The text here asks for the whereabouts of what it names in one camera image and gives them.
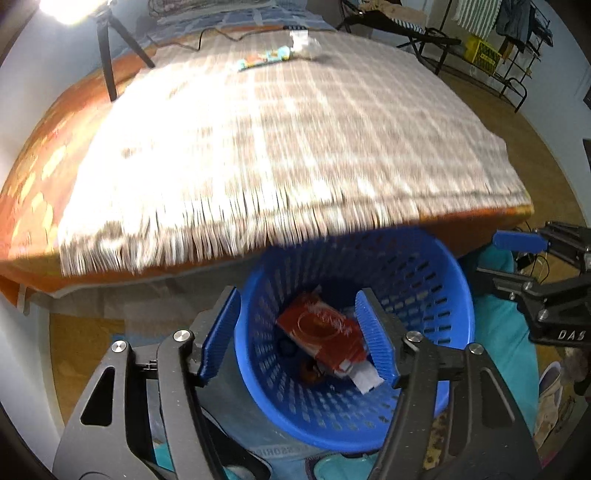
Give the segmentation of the red paper box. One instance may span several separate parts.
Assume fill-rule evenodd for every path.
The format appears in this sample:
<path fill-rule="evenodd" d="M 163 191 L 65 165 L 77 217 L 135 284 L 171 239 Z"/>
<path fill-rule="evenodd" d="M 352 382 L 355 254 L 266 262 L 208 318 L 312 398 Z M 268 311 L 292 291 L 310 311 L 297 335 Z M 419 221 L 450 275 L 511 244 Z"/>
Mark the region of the red paper box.
<path fill-rule="evenodd" d="M 318 296 L 303 293 L 283 310 L 276 326 L 287 336 L 295 371 L 305 385 L 348 380 L 356 391 L 370 393 L 384 383 L 369 359 L 363 333 L 355 319 Z"/>

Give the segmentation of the clear plastic wrapper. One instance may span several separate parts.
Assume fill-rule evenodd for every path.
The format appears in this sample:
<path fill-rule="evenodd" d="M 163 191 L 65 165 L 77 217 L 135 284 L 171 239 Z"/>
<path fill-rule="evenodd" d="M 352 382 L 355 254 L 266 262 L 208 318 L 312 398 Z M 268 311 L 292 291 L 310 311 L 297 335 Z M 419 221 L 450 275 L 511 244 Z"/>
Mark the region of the clear plastic wrapper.
<path fill-rule="evenodd" d="M 322 46 L 317 39 L 308 34 L 308 30 L 290 31 L 290 38 L 293 45 L 290 52 L 297 58 L 315 60 L 322 54 Z"/>

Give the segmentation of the teal orange candy wrapper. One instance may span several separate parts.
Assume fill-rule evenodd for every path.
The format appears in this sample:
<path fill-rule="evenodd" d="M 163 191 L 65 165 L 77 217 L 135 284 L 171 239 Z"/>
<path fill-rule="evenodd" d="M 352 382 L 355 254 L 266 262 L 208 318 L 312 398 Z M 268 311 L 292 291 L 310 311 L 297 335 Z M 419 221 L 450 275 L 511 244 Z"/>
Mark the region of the teal orange candy wrapper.
<path fill-rule="evenodd" d="M 266 50 L 259 53 L 253 53 L 238 61 L 238 71 L 245 71 L 252 68 L 259 68 L 274 63 L 280 63 L 290 60 L 291 49 L 287 45 L 281 46 L 276 50 Z"/>

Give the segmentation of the teal cloth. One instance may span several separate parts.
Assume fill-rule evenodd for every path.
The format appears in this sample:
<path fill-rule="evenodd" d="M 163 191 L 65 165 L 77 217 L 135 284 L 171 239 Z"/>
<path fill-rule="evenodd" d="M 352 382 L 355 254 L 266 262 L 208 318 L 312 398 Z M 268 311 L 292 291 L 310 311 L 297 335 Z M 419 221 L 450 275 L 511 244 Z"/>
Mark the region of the teal cloth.
<path fill-rule="evenodd" d="M 492 294 L 472 290 L 475 340 L 482 344 L 509 387 L 529 430 L 538 412 L 539 370 L 536 348 L 517 305 Z"/>

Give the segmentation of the blue plastic laundry basket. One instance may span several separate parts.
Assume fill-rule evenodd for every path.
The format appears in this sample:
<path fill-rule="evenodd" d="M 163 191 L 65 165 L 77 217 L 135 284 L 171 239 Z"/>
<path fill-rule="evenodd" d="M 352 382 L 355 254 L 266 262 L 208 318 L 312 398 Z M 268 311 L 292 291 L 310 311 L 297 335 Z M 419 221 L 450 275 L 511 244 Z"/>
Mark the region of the blue plastic laundry basket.
<path fill-rule="evenodd" d="M 332 237 L 263 253 L 242 290 L 235 356 L 245 387 L 273 424 L 301 442 L 358 453 L 379 449 L 398 390 L 383 383 L 367 394 L 352 380 L 311 373 L 311 356 L 277 325 L 306 293 L 349 318 L 356 294 L 373 290 L 384 311 L 432 343 L 464 348 L 475 314 L 455 257 L 413 227 Z"/>

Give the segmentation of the yellow crate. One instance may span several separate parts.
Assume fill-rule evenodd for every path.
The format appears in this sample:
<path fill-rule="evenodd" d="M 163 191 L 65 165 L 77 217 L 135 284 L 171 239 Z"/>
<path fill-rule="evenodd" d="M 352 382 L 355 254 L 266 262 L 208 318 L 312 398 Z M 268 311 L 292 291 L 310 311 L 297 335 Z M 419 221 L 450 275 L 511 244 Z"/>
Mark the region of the yellow crate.
<path fill-rule="evenodd" d="M 475 36 L 469 36 L 465 42 L 464 59 L 492 76 L 496 73 L 501 54 L 486 41 Z"/>

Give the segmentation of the black metal drying rack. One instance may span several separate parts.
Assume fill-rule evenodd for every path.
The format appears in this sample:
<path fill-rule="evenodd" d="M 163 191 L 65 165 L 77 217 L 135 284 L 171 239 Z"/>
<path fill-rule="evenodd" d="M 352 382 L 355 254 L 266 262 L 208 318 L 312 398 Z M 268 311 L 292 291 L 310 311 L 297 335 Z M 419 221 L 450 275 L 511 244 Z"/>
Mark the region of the black metal drying rack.
<path fill-rule="evenodd" d="M 459 38 L 462 45 L 447 56 L 449 66 L 493 91 L 518 112 L 528 98 L 533 69 L 542 61 L 544 47 L 553 46 L 550 20 L 533 1 L 502 1 L 491 33 L 486 39 L 501 60 L 492 76 L 464 59 L 465 42 L 470 34 L 453 20 L 457 1 L 448 1 L 437 29 Z"/>

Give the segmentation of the white striped towel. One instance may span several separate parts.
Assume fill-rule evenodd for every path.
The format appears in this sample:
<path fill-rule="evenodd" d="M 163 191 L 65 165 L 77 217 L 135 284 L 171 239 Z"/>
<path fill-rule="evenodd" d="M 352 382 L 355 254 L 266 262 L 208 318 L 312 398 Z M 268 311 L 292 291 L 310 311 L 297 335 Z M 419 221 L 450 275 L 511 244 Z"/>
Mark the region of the white striped towel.
<path fill-rule="evenodd" d="M 480 39 L 491 33 L 501 7 L 501 0 L 459 0 L 453 20 Z"/>

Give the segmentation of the tan clothes on chair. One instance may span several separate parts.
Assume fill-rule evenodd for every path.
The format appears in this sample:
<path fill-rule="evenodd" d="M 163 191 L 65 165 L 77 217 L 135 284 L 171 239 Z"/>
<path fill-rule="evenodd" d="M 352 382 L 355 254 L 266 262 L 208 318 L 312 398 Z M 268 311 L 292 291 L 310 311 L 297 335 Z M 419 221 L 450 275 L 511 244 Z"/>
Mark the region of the tan clothes on chair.
<path fill-rule="evenodd" d="M 380 11 L 391 20 L 400 20 L 425 27 L 428 16 L 423 10 L 404 6 L 401 1 L 370 0 L 360 1 L 364 12 Z"/>

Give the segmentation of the black folding chair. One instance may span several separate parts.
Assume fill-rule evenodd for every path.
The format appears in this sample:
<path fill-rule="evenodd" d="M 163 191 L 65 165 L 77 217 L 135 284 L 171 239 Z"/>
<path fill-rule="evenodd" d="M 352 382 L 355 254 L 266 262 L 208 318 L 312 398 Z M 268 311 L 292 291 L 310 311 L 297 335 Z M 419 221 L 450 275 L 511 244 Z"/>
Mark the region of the black folding chair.
<path fill-rule="evenodd" d="M 429 62 L 424 56 L 425 47 L 428 44 L 435 45 L 441 50 L 438 63 L 434 73 L 438 75 L 443 69 L 447 56 L 453 48 L 462 45 L 459 38 L 454 38 L 443 32 L 441 29 L 425 27 L 400 20 L 391 20 L 380 11 L 364 12 L 360 9 L 360 1 L 339 1 L 339 8 L 342 13 L 342 21 L 337 26 L 338 30 L 346 29 L 351 33 L 353 26 L 363 26 L 373 30 L 398 35 L 407 39 L 398 48 L 403 49 L 410 46 L 417 60 L 424 66 Z"/>

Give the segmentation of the blue checkered bed sheet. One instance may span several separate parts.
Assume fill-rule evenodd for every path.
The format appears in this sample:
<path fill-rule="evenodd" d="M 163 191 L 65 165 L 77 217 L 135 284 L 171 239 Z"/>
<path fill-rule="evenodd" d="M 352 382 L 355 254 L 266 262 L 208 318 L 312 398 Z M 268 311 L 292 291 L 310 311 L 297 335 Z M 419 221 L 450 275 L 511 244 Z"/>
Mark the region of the blue checkered bed sheet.
<path fill-rule="evenodd" d="M 146 24 L 137 33 L 161 40 L 208 29 L 296 26 L 332 30 L 321 15 L 308 10 L 307 1 L 196 1 L 173 11 L 157 11 L 150 1 Z"/>

